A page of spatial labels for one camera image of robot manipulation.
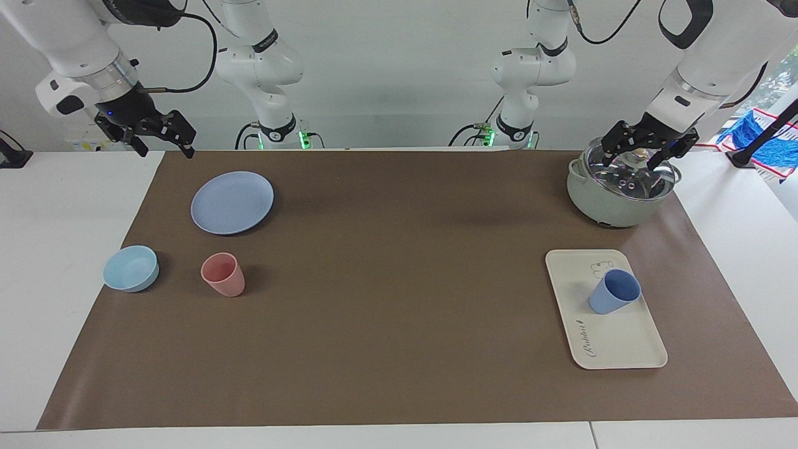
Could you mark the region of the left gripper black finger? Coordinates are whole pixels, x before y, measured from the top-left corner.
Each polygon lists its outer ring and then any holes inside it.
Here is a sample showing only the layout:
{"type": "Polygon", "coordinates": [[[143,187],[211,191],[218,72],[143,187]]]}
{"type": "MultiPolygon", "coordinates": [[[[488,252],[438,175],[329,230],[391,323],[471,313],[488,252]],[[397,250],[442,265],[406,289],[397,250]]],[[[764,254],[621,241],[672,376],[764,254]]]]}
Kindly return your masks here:
{"type": "Polygon", "coordinates": [[[679,137],[673,143],[663,142],[660,150],[648,159],[646,164],[648,170],[655,170],[662,162],[668,161],[673,157],[682,158],[686,156],[688,151],[693,148],[693,145],[698,142],[698,139],[698,131],[695,128],[690,128],[684,136],[679,137]]]}
{"type": "Polygon", "coordinates": [[[615,161],[616,157],[626,151],[630,138],[630,126],[626,120],[619,120],[601,139],[602,165],[604,167],[615,161]]]}

